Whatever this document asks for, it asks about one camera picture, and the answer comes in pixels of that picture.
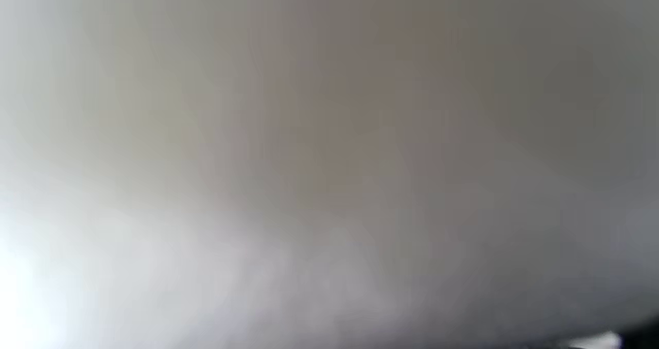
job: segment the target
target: gray surface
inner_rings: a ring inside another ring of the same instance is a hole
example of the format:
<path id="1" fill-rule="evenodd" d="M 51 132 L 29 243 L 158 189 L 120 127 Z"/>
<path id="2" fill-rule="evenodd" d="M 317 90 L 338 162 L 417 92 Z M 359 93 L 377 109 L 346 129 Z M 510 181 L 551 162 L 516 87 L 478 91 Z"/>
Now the gray surface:
<path id="1" fill-rule="evenodd" d="M 0 0 L 0 342 L 478 347 L 648 318 L 657 2 Z"/>

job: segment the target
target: dark object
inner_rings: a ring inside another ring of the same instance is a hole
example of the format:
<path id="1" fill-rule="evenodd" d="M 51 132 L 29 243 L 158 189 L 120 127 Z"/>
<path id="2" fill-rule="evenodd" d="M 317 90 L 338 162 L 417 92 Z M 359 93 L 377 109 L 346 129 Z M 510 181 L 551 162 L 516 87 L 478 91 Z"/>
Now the dark object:
<path id="1" fill-rule="evenodd" d="M 621 334 L 623 349 L 657 349 L 659 347 L 659 319 L 647 326 Z"/>

